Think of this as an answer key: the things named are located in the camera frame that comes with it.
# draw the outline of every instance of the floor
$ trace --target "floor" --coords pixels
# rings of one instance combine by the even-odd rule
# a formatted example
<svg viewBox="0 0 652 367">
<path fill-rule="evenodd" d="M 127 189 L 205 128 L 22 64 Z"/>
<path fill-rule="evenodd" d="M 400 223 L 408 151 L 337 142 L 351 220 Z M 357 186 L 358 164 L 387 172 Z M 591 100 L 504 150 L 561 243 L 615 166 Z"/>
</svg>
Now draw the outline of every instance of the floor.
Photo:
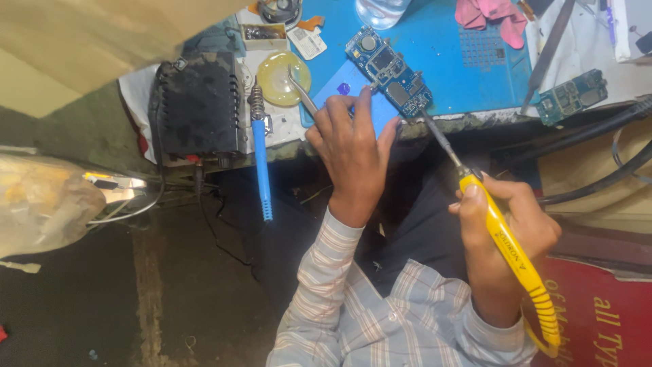
<svg viewBox="0 0 652 367">
<path fill-rule="evenodd" d="M 196 205 L 150 219 L 9 259 L 39 274 L 0 267 L 0 366 L 264 366 L 278 321 L 249 269 L 213 245 Z M 213 225 L 242 256 L 239 234 Z"/>
</svg>

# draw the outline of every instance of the blue soldering iron handle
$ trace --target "blue soldering iron handle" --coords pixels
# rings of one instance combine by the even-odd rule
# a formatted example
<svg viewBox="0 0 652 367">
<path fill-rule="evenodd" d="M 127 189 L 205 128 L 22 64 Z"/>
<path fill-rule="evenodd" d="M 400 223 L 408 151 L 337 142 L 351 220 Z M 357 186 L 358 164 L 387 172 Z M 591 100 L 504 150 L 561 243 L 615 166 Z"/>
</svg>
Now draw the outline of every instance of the blue soldering iron handle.
<svg viewBox="0 0 652 367">
<path fill-rule="evenodd" d="M 254 148 L 256 149 L 256 170 L 258 172 L 258 191 L 263 204 L 263 219 L 272 220 L 272 196 L 269 193 L 269 175 L 267 173 L 267 150 L 265 148 L 265 122 L 251 121 L 254 131 Z"/>
</svg>

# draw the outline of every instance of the left hand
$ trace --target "left hand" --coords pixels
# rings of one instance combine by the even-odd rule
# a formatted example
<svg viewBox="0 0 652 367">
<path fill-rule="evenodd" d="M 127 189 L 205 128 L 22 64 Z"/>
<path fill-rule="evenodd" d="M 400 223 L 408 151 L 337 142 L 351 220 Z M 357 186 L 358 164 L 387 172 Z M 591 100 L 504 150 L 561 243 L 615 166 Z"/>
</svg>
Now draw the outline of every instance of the left hand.
<svg viewBox="0 0 652 367">
<path fill-rule="evenodd" d="M 348 114 L 352 106 L 353 120 Z M 352 228 L 366 225 L 383 194 L 389 150 L 400 122 L 398 117 L 390 120 L 376 140 L 370 107 L 368 86 L 359 97 L 333 95 L 306 132 L 333 181 L 331 214 Z"/>
</svg>

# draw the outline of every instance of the red cloth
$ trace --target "red cloth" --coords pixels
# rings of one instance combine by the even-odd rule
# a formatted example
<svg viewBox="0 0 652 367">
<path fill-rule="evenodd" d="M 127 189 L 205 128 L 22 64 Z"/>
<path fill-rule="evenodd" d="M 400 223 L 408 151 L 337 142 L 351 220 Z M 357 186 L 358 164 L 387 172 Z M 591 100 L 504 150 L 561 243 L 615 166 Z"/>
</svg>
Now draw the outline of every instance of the red cloth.
<svg viewBox="0 0 652 367">
<path fill-rule="evenodd" d="M 2 325 L 0 325 L 0 342 L 7 339 L 8 337 L 9 335 L 7 335 L 7 333 L 5 332 L 5 328 Z"/>
<path fill-rule="evenodd" d="M 466 29 L 484 29 L 487 19 L 503 19 L 500 35 L 513 48 L 522 48 L 527 19 L 509 0 L 457 0 L 455 20 Z"/>
</svg>

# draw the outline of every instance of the beige wall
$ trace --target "beige wall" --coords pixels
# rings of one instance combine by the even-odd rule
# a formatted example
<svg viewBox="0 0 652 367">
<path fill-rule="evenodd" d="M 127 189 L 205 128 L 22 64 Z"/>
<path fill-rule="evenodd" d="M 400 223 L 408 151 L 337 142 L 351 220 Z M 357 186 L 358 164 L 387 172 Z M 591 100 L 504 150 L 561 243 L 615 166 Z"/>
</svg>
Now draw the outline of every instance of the beige wall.
<svg viewBox="0 0 652 367">
<path fill-rule="evenodd" d="M 619 139 L 620 156 L 627 162 L 652 140 L 652 118 L 625 127 Z M 613 172 L 613 134 L 539 159 L 545 195 L 564 193 L 595 182 Z M 652 162 L 638 174 L 652 176 Z M 551 214 L 563 215 L 577 224 L 624 231 L 652 233 L 652 185 L 628 177 L 588 197 L 546 207 Z"/>
<path fill-rule="evenodd" d="M 0 105 L 34 117 L 163 59 L 250 0 L 3 0 Z"/>
</svg>

